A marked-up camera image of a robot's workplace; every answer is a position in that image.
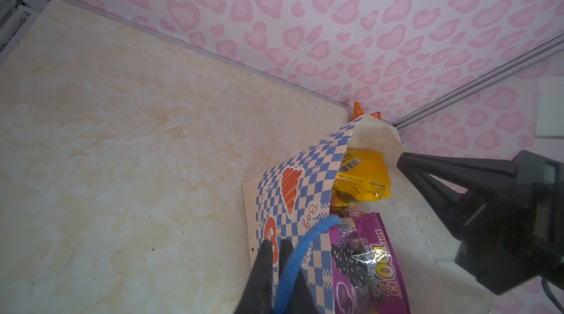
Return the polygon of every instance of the plastic packaging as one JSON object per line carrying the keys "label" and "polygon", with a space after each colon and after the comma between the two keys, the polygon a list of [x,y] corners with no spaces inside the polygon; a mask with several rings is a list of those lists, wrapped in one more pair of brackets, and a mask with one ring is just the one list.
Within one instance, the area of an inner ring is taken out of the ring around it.
{"label": "plastic packaging", "polygon": [[329,228],[335,314],[410,314],[380,215],[348,209],[337,214],[341,224]]}
{"label": "plastic packaging", "polygon": [[380,152],[349,148],[331,195],[331,207],[339,208],[361,201],[378,201],[390,197],[391,182]]}

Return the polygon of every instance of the beige marble floor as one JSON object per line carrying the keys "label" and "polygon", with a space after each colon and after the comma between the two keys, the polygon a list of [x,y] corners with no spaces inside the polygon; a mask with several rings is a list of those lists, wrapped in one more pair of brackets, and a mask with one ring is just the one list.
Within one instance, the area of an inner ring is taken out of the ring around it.
{"label": "beige marble floor", "polygon": [[348,112],[53,0],[0,68],[6,313],[231,313],[241,184]]}

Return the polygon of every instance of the barcode label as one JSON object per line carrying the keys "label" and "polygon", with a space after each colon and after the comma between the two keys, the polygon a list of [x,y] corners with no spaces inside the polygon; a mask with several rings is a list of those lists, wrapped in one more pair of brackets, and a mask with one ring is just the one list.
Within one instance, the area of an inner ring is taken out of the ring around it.
{"label": "barcode label", "polygon": [[342,165],[339,168],[339,172],[342,173],[346,173],[349,172],[351,169],[355,168],[356,166],[358,166],[362,161],[358,158],[355,157],[352,160],[350,160],[349,162],[345,163],[344,165]]}

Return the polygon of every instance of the purple candy package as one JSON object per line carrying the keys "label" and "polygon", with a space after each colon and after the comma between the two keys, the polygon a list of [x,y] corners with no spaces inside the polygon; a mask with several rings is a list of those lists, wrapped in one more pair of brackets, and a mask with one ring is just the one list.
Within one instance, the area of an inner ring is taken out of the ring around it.
{"label": "purple candy package", "polygon": [[402,273],[379,213],[344,209],[329,229],[335,314],[410,314]]}

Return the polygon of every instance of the white panel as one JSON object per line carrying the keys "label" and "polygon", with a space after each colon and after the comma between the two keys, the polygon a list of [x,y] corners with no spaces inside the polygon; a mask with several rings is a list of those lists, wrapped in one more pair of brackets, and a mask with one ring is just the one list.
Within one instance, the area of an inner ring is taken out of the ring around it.
{"label": "white panel", "polygon": [[564,78],[540,80],[535,135],[564,138]]}

